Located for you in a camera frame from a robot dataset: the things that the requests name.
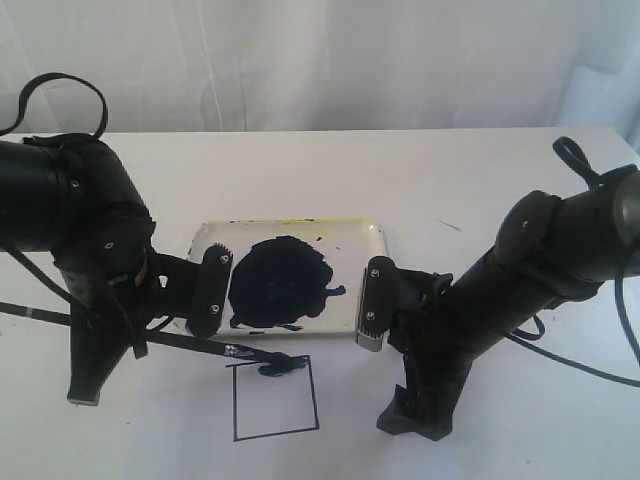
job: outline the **black square outline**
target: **black square outline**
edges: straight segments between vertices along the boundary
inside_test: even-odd
[[[295,430],[284,430],[282,432],[262,433],[260,435],[251,435],[249,437],[238,437],[238,387],[237,387],[237,375],[236,369],[246,365],[255,365],[264,362],[244,362],[227,365],[227,368],[233,369],[233,441],[242,442],[244,440],[255,440],[257,438],[276,437],[279,435],[288,435],[290,433],[311,432],[313,430],[320,429],[320,421],[318,420],[318,403],[316,401],[316,389],[313,383],[313,371],[311,370],[311,357],[305,355],[307,359],[307,366],[309,367],[309,385],[311,387],[311,401],[313,402],[313,416],[315,418],[315,425],[313,427],[298,428]]]

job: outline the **white table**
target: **white table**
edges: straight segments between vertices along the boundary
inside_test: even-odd
[[[157,220],[154,244],[161,252],[184,255],[199,224],[210,219],[368,217],[383,225],[399,266],[458,277],[529,191],[567,196],[584,189],[551,149],[560,135],[576,139],[598,171],[638,160],[605,128],[111,134],[104,140]],[[32,258],[60,280],[49,255]],[[8,256],[0,256],[0,268],[0,299],[64,309]],[[637,319],[633,288],[629,282]],[[544,347],[640,376],[610,286],[588,303],[543,317]],[[475,363],[453,434],[438,443],[376,429],[395,383],[404,380],[400,356],[389,346],[373,354],[351,336],[257,341],[312,356],[320,429],[234,443],[225,359],[151,345],[143,360],[127,354],[98,408],[77,408],[65,399],[65,328],[2,315],[0,332],[0,477],[6,479],[640,475],[640,392],[506,341]]]

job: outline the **white backdrop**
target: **white backdrop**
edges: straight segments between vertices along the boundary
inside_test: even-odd
[[[613,125],[640,147],[637,0],[0,0],[0,121],[46,71],[110,131]],[[24,130],[88,130],[58,82]]]

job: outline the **paint palette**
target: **paint palette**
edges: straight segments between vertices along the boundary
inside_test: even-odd
[[[364,219],[211,222],[189,260],[216,243],[233,253],[217,336],[353,332],[363,271],[387,255],[382,230]]]

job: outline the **blue paint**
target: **blue paint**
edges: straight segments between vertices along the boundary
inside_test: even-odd
[[[332,277],[324,256],[298,238],[282,236],[257,243],[231,277],[231,327],[300,330],[292,325],[300,317],[317,317],[328,297],[346,293],[342,285],[326,288]]]

